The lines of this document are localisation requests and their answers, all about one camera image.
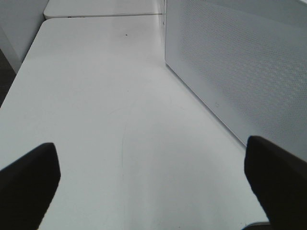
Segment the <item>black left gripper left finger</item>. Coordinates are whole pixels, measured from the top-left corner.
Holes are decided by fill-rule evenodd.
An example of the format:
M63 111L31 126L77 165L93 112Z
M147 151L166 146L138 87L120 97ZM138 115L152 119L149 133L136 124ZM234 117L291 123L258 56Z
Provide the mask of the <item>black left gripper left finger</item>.
M59 185L55 145L43 143L0 172L0 228L37 230Z

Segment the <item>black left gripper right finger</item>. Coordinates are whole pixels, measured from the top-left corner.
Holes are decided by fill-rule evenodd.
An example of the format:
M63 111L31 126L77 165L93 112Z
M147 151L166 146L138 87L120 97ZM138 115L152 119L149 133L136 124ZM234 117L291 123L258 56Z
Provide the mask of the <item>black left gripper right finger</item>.
M307 228L307 163L260 136L250 136L244 173L274 230Z

